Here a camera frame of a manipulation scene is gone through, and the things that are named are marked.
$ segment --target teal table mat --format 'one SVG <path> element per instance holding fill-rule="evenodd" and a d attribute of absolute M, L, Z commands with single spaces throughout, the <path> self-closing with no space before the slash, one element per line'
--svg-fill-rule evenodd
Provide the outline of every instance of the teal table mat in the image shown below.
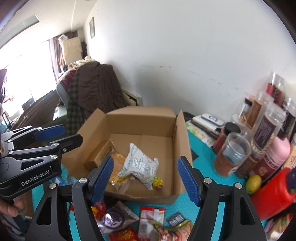
<path fill-rule="evenodd" d="M 198 158 L 193 160 L 193 167 L 198 168 L 204 177 L 210 177 L 215 182 L 219 184 L 225 184 L 232 186 L 236 182 L 240 182 L 244 185 L 245 181 L 243 179 L 237 178 L 235 175 L 230 176 L 229 178 L 220 178 L 212 170 L 212 162 L 216 157 L 215 153 L 206 146 L 202 141 L 200 141 L 196 136 L 192 133 L 188 132 L 189 142 L 191 149 L 198 155 Z M 68 172 L 65 167 L 62 166 L 62 178 L 63 180 L 67 180 Z M 33 208 L 36 209 L 39 201 L 41 200 L 42 195 L 44 194 L 43 186 L 36 187 L 32 190 L 32 198 L 33 198 Z M 131 202 L 128 201 L 125 203 L 136 215 L 140 215 L 140 206 L 148 206 L 148 207 L 162 207 L 166 209 L 165 220 L 176 213 L 177 211 L 181 212 L 183 216 L 187 219 L 190 219 L 192 222 L 195 222 L 197 217 L 199 207 L 195 206 L 193 202 L 190 201 L 187 192 L 182 193 L 176 199 L 176 201 L 172 205 L 156 205 L 156 204 L 145 204 L 139 202 Z M 217 241 L 219 239 L 220 230 L 222 226 L 224 214 L 224 203 L 219 203 L 218 214 L 216 218 L 216 223 L 212 235 L 211 241 Z M 80 241 L 74 214 L 70 213 L 70 228 L 73 236 L 73 241 Z"/>

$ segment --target clothing pile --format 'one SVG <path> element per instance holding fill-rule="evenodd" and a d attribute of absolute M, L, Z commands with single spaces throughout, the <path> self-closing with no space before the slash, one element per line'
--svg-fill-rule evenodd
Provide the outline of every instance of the clothing pile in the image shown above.
<path fill-rule="evenodd" d="M 69 67 L 60 80 L 70 97 L 66 120 L 69 135 L 76 134 L 96 108 L 108 113 L 127 106 L 112 65 L 84 60 Z"/>

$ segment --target brown blanket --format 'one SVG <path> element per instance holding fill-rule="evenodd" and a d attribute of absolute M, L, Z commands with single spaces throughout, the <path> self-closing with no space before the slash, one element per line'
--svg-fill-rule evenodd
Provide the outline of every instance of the brown blanket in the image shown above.
<path fill-rule="evenodd" d="M 95 61 L 79 70 L 78 103 L 86 119 L 96 108 L 107 113 L 127 106 L 112 65 Z"/>

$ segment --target pink bottle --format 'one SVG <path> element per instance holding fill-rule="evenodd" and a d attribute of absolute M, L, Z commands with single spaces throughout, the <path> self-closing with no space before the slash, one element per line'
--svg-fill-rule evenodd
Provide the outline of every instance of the pink bottle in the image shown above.
<path fill-rule="evenodd" d="M 290 155 L 291 146 L 287 138 L 274 138 L 274 141 L 266 151 L 263 159 L 250 172 L 250 175 L 259 175 L 262 182 L 274 174 Z"/>

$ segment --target human hand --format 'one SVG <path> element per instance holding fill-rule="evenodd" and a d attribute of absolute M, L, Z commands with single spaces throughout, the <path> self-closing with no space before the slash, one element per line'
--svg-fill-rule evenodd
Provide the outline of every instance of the human hand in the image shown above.
<path fill-rule="evenodd" d="M 27 202 L 22 196 L 13 199 L 14 204 L 10 205 L 4 200 L 0 199 L 0 213 L 10 217 L 16 217 L 19 214 L 24 214 L 27 211 Z"/>

